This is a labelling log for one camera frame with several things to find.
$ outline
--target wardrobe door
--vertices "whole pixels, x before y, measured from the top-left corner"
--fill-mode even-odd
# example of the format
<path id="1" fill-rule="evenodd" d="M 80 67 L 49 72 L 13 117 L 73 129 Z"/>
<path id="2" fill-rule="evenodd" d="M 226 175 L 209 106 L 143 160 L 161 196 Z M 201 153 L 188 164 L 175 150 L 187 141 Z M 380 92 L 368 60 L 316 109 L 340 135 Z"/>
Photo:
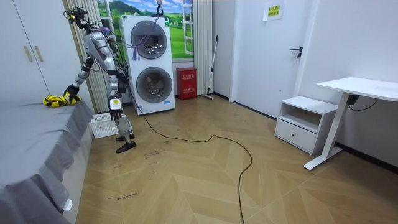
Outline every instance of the wardrobe door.
<path id="1" fill-rule="evenodd" d="M 62 0 L 14 0 L 44 80 L 52 95 L 63 95 L 75 81 L 81 63 Z M 87 85 L 79 95 L 92 109 Z"/>
<path id="2" fill-rule="evenodd" d="M 12 0 L 0 3 L 0 101 L 41 102 L 49 94 Z"/>

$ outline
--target dryer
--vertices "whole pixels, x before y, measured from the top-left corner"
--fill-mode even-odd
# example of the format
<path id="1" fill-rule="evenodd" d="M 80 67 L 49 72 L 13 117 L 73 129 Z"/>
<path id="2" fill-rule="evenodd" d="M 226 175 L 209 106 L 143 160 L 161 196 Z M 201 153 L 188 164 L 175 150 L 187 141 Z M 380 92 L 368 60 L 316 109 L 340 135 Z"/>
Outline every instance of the dryer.
<path id="1" fill-rule="evenodd" d="M 122 40 L 127 44 L 123 49 L 130 66 L 130 89 L 138 115 L 139 109 L 147 114 L 175 108 L 170 29 L 163 17 L 155 21 L 156 17 L 128 15 L 121 16 L 119 21 Z M 129 45 L 140 45 L 139 59 L 133 60 L 134 50 Z"/>

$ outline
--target round glass door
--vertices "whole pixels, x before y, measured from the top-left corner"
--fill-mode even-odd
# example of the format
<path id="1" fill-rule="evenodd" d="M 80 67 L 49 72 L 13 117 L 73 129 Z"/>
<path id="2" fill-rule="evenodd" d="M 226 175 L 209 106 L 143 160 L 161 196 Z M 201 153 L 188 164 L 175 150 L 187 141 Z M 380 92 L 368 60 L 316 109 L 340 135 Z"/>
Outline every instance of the round glass door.
<path id="1" fill-rule="evenodd" d="M 149 103 L 160 103 L 171 94 L 173 81 L 165 70 L 150 67 L 139 74 L 136 87 L 143 100 Z"/>
<path id="2" fill-rule="evenodd" d="M 163 29 L 152 21 L 138 22 L 131 31 L 131 42 L 138 46 L 141 57 L 156 59 L 163 55 L 167 47 L 167 38 Z"/>

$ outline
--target curtain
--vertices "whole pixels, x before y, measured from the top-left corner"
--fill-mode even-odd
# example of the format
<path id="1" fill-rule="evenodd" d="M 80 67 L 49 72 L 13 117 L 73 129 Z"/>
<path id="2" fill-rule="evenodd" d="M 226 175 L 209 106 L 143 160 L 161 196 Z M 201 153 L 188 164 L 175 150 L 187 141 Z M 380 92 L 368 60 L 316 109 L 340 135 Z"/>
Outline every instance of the curtain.
<path id="1" fill-rule="evenodd" d="M 213 54 L 213 1 L 193 1 L 194 30 L 194 64 L 197 69 L 197 95 L 213 92 L 213 82 L 210 83 L 211 57 Z"/>
<path id="2" fill-rule="evenodd" d="M 67 4 L 69 9 L 83 7 L 84 10 L 88 11 L 86 17 L 90 18 L 90 22 L 101 22 L 100 10 L 98 9 L 96 0 L 67 0 Z M 79 29 L 76 24 L 73 25 L 73 30 L 75 31 L 77 37 L 80 53 L 84 58 L 86 56 L 85 47 L 83 44 L 84 31 Z M 108 76 L 100 69 L 100 67 L 96 63 L 94 63 L 91 69 L 92 71 L 90 72 L 88 80 L 90 83 L 91 93 L 93 97 L 92 100 L 94 101 L 96 112 L 106 112 L 109 110 L 106 97 L 106 88 L 108 86 L 108 82 L 106 80 L 108 80 Z"/>

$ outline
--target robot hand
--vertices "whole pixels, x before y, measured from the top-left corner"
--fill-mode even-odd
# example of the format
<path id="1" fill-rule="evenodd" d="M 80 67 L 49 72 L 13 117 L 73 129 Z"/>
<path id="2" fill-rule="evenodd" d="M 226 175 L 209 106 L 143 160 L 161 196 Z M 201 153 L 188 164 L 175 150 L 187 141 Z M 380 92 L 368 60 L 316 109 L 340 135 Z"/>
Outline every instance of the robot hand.
<path id="1" fill-rule="evenodd" d="M 122 116 L 122 103 L 119 98 L 109 97 L 108 98 L 108 108 L 111 114 L 112 121 L 118 121 Z"/>
<path id="2" fill-rule="evenodd" d="M 72 99 L 74 99 L 76 94 L 79 92 L 79 87 L 75 87 L 73 84 L 69 85 L 68 88 L 63 92 L 63 95 L 66 96 L 69 94 L 69 102 L 72 103 Z"/>

